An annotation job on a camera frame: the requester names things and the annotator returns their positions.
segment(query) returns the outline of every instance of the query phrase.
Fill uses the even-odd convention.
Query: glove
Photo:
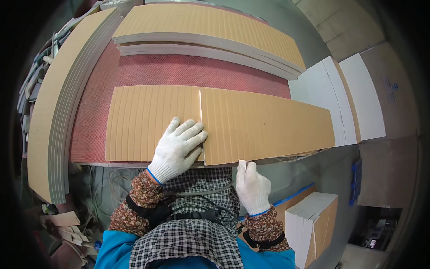
[[[246,170],[243,165],[237,167],[236,192],[250,216],[269,210],[270,181],[257,172],[255,162],[249,162]]]
[[[147,168],[160,185],[190,169],[202,152],[202,148],[197,146],[208,137],[207,132],[200,132],[203,130],[200,121],[195,124],[195,121],[187,120],[181,126],[179,123],[179,118],[174,117],[158,142],[154,158]]]

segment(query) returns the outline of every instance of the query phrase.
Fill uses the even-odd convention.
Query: checkered apron
[[[164,189],[167,192],[186,193],[211,191],[230,184],[231,176],[231,167],[190,169],[169,180]],[[205,197],[239,215],[240,202],[233,186]],[[172,209],[174,213],[202,212],[215,207],[210,201],[200,196],[178,197]],[[233,218],[224,210],[219,217],[224,220]],[[129,268],[145,269],[150,268],[153,261],[192,256],[207,258],[218,268],[243,268],[236,241],[237,221],[221,223],[205,219],[162,223],[134,243]]]

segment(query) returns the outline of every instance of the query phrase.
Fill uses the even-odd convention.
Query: red mesh mat
[[[291,99],[287,80],[257,69],[185,55],[121,57],[111,42],[97,61],[82,94],[69,161],[109,163],[104,159],[104,142],[114,87],[157,84],[240,90]]]

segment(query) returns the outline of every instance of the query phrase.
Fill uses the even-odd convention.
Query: paper stack
[[[285,212],[285,237],[295,251],[296,266],[304,269],[330,245],[338,196],[313,192]]]

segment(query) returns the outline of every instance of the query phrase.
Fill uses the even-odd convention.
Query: white panel
[[[297,80],[289,81],[288,85],[292,100],[330,110],[336,146],[347,145],[341,110],[323,62],[307,69]]]
[[[332,82],[333,89],[335,90],[336,98],[338,100],[339,109],[341,111],[342,122],[344,125],[346,145],[353,145],[357,143],[357,136],[355,133],[354,119],[352,117],[351,106],[349,104],[348,96],[345,91],[344,84],[339,75],[339,72],[329,56],[325,58],[322,63],[324,64],[327,74],[329,74],[330,81]]]
[[[339,64],[354,101],[361,140],[385,136],[384,119],[378,96],[360,54],[357,53]]]

